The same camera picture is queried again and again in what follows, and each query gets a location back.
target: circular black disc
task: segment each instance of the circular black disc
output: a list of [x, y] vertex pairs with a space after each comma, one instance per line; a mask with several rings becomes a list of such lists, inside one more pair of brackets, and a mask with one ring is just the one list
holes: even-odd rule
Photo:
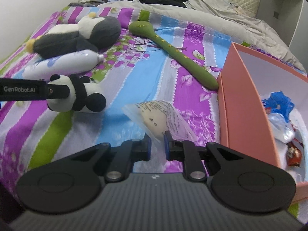
[[229, 207], [248, 213], [278, 211], [291, 203], [296, 185], [285, 171], [257, 161], [226, 162], [214, 175], [211, 188]]
[[17, 194], [29, 209], [49, 214], [80, 209], [96, 198], [101, 183], [84, 162], [55, 162], [25, 173], [17, 183]]

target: white spray can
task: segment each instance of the white spray can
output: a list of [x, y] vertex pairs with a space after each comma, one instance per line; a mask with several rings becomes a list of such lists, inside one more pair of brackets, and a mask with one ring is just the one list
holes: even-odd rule
[[42, 79], [49, 81], [50, 77], [54, 74], [68, 76], [87, 72], [103, 60], [104, 55], [86, 49], [46, 59], [27, 66], [22, 73], [22, 77], [29, 80]]

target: bed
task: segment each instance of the bed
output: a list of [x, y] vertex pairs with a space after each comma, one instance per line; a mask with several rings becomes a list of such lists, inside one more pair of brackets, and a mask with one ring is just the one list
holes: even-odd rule
[[[198, 145], [219, 142], [217, 93], [202, 87], [164, 51], [132, 36], [127, 27], [136, 20], [149, 21], [158, 35], [207, 67], [216, 77], [232, 42], [263, 52], [306, 75], [277, 33], [253, 18], [258, 0], [253, 1], [189, 0], [188, 8], [142, 4], [137, 0], [112, 1], [92, 8], [66, 7], [53, 13], [30, 38], [46, 33], [56, 24], [77, 23], [90, 12], [120, 21], [119, 40], [102, 52], [106, 61], [86, 74], [104, 89], [107, 107], [99, 114], [56, 113], [48, 110], [45, 101], [3, 103], [0, 110], [1, 183], [17, 199], [16, 182], [29, 169], [97, 143], [118, 146], [125, 140], [142, 139], [144, 132], [121, 110], [132, 103], [170, 102], [197, 135]], [[33, 64], [35, 58], [35, 54], [26, 52], [23, 44], [0, 64], [0, 75], [18, 78], [20, 71]], [[150, 162], [134, 166], [134, 172], [180, 171], [181, 163], [168, 162], [158, 146], [152, 148]], [[306, 206], [307, 203], [302, 202], [291, 206], [290, 211], [306, 222]]]

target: pink box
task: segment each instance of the pink box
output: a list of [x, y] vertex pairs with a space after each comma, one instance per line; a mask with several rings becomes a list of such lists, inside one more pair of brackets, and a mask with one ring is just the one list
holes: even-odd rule
[[[221, 144], [285, 169], [260, 95], [282, 91], [308, 126], [308, 78], [267, 55], [232, 43], [218, 82]], [[308, 157], [303, 156], [301, 166], [308, 166]], [[308, 199], [307, 181], [297, 183], [293, 203], [303, 199]]]

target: white logo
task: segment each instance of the white logo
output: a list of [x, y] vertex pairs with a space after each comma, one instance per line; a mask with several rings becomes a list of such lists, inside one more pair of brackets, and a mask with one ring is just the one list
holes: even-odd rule
[[159, 178], [159, 175], [154, 175], [154, 176], [151, 176], [152, 177], [152, 179], [157, 179], [157, 178]]
[[23, 92], [23, 93], [35, 93], [35, 88], [9, 88], [8, 86], [5, 86], [3, 88], [4, 92]]

